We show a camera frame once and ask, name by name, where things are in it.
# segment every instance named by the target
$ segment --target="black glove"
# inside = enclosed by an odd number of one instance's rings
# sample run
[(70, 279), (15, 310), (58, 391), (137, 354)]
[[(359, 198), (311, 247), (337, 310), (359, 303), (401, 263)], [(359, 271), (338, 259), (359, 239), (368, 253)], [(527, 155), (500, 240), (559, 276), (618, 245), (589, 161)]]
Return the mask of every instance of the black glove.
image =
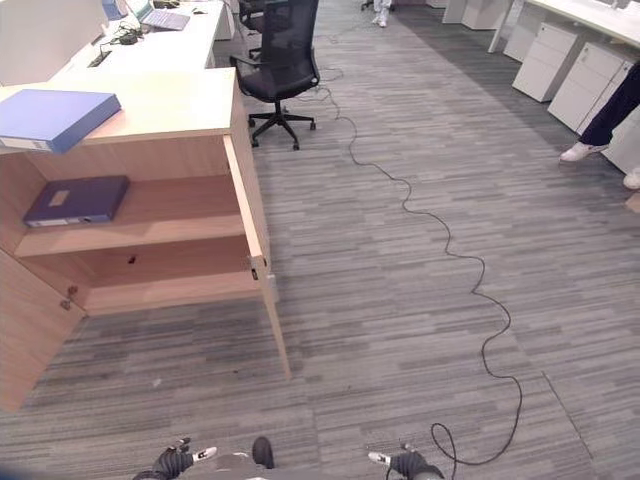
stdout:
[(444, 478), (438, 467), (429, 465), (424, 457), (416, 451), (392, 457), (391, 468), (409, 480), (414, 480), (421, 473)]
[(193, 455), (189, 451), (189, 438), (180, 440), (177, 447), (169, 447), (160, 454), (151, 470), (140, 472), (133, 480), (145, 478), (156, 480), (173, 480), (193, 465)]

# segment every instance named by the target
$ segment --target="laptop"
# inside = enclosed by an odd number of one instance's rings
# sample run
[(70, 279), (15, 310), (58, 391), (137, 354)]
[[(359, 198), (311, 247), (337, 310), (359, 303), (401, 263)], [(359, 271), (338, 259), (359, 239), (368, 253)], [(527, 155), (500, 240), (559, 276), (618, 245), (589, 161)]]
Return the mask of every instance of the laptop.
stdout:
[(150, 0), (127, 0), (127, 5), (141, 25), (148, 25), (165, 30), (182, 30), (189, 22), (188, 15), (158, 10), (153, 8)]

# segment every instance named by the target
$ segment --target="white sneaker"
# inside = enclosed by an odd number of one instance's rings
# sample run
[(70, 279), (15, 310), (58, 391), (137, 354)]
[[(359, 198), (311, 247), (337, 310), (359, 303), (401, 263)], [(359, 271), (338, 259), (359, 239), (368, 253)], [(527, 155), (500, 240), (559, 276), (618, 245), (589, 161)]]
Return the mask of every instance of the white sneaker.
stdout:
[(389, 18), (389, 9), (387, 7), (382, 7), (382, 10), (380, 10), (378, 25), (380, 25), (382, 28), (387, 28), (387, 18)]
[(591, 155), (592, 153), (601, 152), (609, 148), (609, 145), (585, 145), (584, 143), (578, 142), (569, 150), (560, 155), (560, 160), (563, 162), (577, 162), (582, 160), (587, 155)]
[(630, 190), (640, 190), (640, 167), (634, 168), (622, 181)]

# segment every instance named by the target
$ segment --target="black office chair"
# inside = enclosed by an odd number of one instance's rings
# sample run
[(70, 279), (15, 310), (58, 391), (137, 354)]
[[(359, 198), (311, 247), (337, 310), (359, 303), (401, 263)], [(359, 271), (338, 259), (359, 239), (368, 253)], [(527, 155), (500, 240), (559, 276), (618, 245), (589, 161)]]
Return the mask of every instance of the black office chair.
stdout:
[(238, 0), (238, 18), (249, 30), (262, 33), (264, 29), (265, 0)]
[(254, 147), (259, 145), (258, 136), (274, 125), (284, 127), (293, 137), (294, 150), (299, 150), (300, 144), (288, 121), (310, 122), (311, 130), (316, 129), (313, 117), (284, 113), (281, 101), (320, 82), (312, 45), (317, 11), (318, 0), (267, 0), (260, 61), (237, 56), (229, 59), (236, 67), (244, 94), (275, 104), (274, 113), (249, 115), (250, 127), (255, 126), (256, 119), (267, 120), (253, 132)]

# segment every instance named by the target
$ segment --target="open cabinet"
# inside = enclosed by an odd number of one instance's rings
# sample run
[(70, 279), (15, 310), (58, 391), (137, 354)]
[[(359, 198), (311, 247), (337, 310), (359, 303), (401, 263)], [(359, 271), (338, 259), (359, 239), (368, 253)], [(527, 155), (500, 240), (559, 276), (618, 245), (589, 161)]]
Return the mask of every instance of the open cabinet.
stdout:
[[(85, 314), (222, 299), (262, 298), (290, 378), (234, 70), (87, 73), (30, 88), (114, 92), (123, 109), (64, 155), (0, 155), (0, 405), (19, 408)], [(105, 175), (131, 182), (112, 222), (23, 224), (47, 181)]]

